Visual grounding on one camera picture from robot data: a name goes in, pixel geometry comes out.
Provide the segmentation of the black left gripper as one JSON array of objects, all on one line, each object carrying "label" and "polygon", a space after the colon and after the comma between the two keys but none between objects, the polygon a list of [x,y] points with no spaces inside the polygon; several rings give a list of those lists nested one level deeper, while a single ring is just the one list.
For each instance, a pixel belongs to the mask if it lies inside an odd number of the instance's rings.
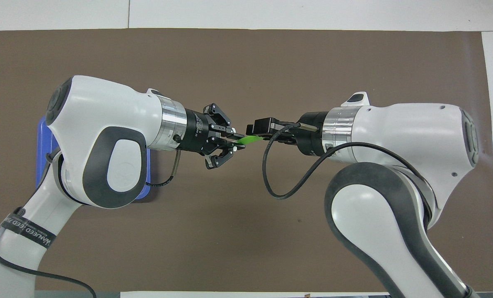
[{"label": "black left gripper", "polygon": [[205,155],[206,168],[213,169],[227,162],[237,146],[224,138],[208,138],[209,130],[231,139],[241,139],[245,135],[236,132],[229,117],[215,103],[206,106],[203,113],[186,109],[184,151]]}]

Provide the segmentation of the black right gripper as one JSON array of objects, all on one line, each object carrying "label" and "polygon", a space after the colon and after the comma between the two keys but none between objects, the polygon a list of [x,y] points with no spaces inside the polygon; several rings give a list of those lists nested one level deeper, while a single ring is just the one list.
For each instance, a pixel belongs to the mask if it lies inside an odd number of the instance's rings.
[{"label": "black right gripper", "polygon": [[[299,123],[315,126],[317,131],[297,130],[297,139],[294,134],[280,134],[274,142],[297,145],[298,149],[304,155],[322,156],[325,151],[322,145],[322,127],[327,115],[327,111],[312,112],[303,114],[298,120]],[[257,119],[254,124],[246,127],[246,135],[262,135],[264,141],[270,141],[274,134],[286,126],[291,128],[299,127],[299,124],[280,121],[274,117]]]}]

